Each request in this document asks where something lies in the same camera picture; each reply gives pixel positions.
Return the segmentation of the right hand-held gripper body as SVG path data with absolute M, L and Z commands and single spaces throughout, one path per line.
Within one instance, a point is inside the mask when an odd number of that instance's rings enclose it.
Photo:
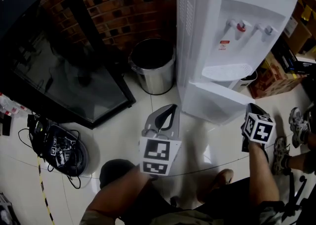
M 256 142 L 264 149 L 275 131 L 276 123 L 270 115 L 256 104 L 249 103 L 246 107 L 245 122 L 241 126 L 242 152 L 249 152 L 249 142 Z

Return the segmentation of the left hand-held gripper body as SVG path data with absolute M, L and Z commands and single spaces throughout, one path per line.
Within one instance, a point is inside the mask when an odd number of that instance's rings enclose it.
M 155 125 L 158 115 L 170 107 L 177 107 L 173 126 L 169 130 L 159 130 Z M 169 125 L 170 116 L 163 127 Z M 139 139 L 140 171 L 150 175 L 167 176 L 180 149 L 180 110 L 176 104 L 163 106 L 147 118 Z

